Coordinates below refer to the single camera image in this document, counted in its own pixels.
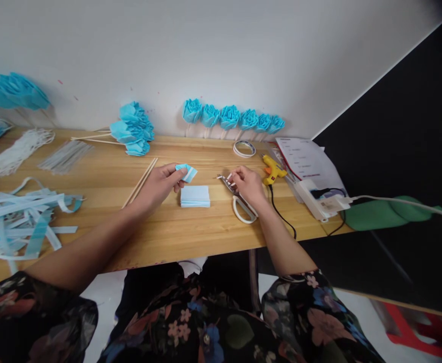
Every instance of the roll of tape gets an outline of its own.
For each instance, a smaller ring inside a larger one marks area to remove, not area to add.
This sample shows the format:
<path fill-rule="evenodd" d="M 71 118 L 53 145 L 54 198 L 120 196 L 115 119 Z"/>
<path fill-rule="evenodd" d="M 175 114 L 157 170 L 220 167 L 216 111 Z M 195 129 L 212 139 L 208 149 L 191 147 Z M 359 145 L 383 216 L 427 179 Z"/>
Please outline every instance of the roll of tape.
<path fill-rule="evenodd" d="M 246 146 L 248 146 L 250 148 L 250 150 L 251 150 L 251 154 L 242 153 L 238 149 L 238 145 L 246 145 Z M 236 155 L 241 156 L 241 157 L 243 157 L 245 159 L 250 158 L 250 157 L 252 157 L 253 155 L 256 154 L 256 149 L 253 146 L 253 144 L 248 142 L 248 141 L 245 141 L 245 140 L 240 140 L 240 141 L 235 142 L 235 144 L 233 145 L 233 151 L 235 152 Z"/>

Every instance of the bamboo skewer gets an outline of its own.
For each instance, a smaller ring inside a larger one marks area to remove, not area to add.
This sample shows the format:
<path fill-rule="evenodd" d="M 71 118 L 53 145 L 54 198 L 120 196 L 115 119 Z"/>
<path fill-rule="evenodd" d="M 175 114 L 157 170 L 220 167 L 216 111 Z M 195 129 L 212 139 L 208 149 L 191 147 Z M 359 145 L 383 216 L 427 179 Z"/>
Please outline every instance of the bamboo skewer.
<path fill-rule="evenodd" d="M 158 161 L 158 158 L 154 158 L 150 162 L 149 167 L 144 171 L 144 173 L 143 173 L 142 177 L 140 178 L 139 182 L 137 183 L 137 185 L 135 186 L 135 188 L 133 189 L 133 191 L 130 193 L 129 197 L 125 201 L 124 205 L 122 206 L 122 209 L 124 209 L 128 204 L 130 204 L 137 197 L 137 195 L 140 192 L 140 188 L 142 188 L 142 186 L 144 185 L 144 182 L 149 177 L 150 172 L 154 168 L 154 166 L 157 163 L 157 161 Z"/>
<path fill-rule="evenodd" d="M 93 140 L 93 139 L 82 139 L 83 141 L 94 141 L 94 142 L 103 142 L 105 144 L 114 144 L 114 145 L 123 145 L 121 143 L 116 143 L 113 141 L 104 141 L 104 140 Z"/>
<path fill-rule="evenodd" d="M 79 138 L 71 138 L 71 140 L 87 140 L 87 139 L 98 139 L 105 136 L 110 136 L 111 134 L 101 134 L 101 135 L 93 135 L 93 136 L 82 136 Z"/>
<path fill-rule="evenodd" d="M 41 113 L 42 113 L 43 115 L 46 116 L 46 118 L 48 119 L 49 123 L 52 124 L 53 127 L 54 127 L 55 129 L 57 129 L 57 128 L 58 128 L 58 125 L 56 125 L 56 124 L 54 123 L 53 119 L 52 119 L 51 117 L 49 117 L 48 113 L 47 113 L 45 110 L 43 110 L 42 108 L 40 108 L 39 110 L 41 111 Z"/>
<path fill-rule="evenodd" d="M 33 125 L 31 120 L 28 117 L 26 117 L 25 115 L 23 115 L 22 113 L 20 113 L 17 108 L 15 108 L 14 111 L 16 111 L 18 113 L 18 115 L 21 116 L 24 119 L 24 121 L 26 121 L 29 124 L 29 126 L 31 126 L 32 128 L 36 128 L 36 126 Z"/>
<path fill-rule="evenodd" d="M 150 168 L 150 170 L 149 170 L 149 174 L 147 174 L 147 176 L 146 176 L 145 179 L 143 180 L 142 184 L 139 186 L 139 189 L 137 189 L 137 191 L 135 192 L 135 194 L 134 194 L 134 196 L 132 197 L 130 203 L 132 203 L 132 202 L 135 200 L 135 198 L 137 198 L 137 196 L 139 195 L 140 190 L 142 189 L 142 187 L 143 187 L 145 181 L 147 180 L 147 178 L 149 177 L 150 172 L 154 169 L 155 164 L 157 164 L 157 161 L 158 161 L 158 158 L 155 158 L 155 162 L 154 162 L 154 164 L 152 165 L 152 167 Z"/>
<path fill-rule="evenodd" d="M 100 128 L 100 129 L 92 130 L 92 132 L 95 132 L 95 131 L 101 132 L 103 129 L 110 129 L 110 126 L 105 126 L 105 127 Z"/>

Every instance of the scissors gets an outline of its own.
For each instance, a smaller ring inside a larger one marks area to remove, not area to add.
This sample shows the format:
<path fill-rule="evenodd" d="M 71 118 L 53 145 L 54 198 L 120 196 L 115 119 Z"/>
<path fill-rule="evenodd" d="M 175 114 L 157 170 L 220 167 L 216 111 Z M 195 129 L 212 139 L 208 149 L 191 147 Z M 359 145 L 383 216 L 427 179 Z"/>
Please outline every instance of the scissors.
<path fill-rule="evenodd" d="M 218 174 L 217 178 L 221 179 L 223 181 L 223 183 L 225 184 L 225 186 L 230 190 L 230 192 L 234 194 L 233 195 L 233 210 L 234 210 L 236 216 L 238 217 L 238 219 L 240 221 L 242 221 L 243 223 L 251 224 L 258 218 L 258 214 L 256 213 L 255 209 L 247 201 L 245 201 L 245 199 L 241 196 L 241 194 L 238 192 L 238 190 L 233 188 L 233 185 L 235 183 L 230 183 L 228 181 L 230 176 L 231 176 L 231 174 L 226 178 L 226 177 L 222 176 L 221 174 Z M 244 219 L 240 215 L 236 204 L 239 204 L 241 206 L 241 208 L 244 209 L 244 211 L 250 216 L 250 219 Z"/>

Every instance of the sleeve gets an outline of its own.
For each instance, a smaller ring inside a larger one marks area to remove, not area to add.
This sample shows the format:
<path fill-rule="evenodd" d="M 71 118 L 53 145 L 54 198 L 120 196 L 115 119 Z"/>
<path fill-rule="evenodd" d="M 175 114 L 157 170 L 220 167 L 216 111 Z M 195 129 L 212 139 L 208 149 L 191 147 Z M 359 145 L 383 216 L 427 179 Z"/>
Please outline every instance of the sleeve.
<path fill-rule="evenodd" d="M 0 282 L 0 361 L 82 361 L 96 303 L 24 272 Z"/>
<path fill-rule="evenodd" d="M 307 362 L 383 362 L 320 270 L 279 278 L 263 296 L 262 311 Z"/>

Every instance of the person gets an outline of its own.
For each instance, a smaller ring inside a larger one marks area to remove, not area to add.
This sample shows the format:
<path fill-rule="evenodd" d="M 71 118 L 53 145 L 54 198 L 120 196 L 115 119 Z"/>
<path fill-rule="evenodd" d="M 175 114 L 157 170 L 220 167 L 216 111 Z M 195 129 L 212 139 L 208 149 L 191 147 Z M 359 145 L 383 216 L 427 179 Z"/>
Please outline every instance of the person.
<path fill-rule="evenodd" d="M 83 360 L 98 310 L 79 294 L 169 192 L 184 187 L 186 169 L 175 165 L 153 169 L 138 198 L 106 222 L 0 282 L 0 362 Z M 240 166 L 230 179 L 257 211 L 279 276 L 263 296 L 263 320 L 243 298 L 244 275 L 220 288 L 223 276 L 204 275 L 206 266 L 188 278 L 177 263 L 132 270 L 99 362 L 381 362 L 267 201 L 260 176 Z"/>

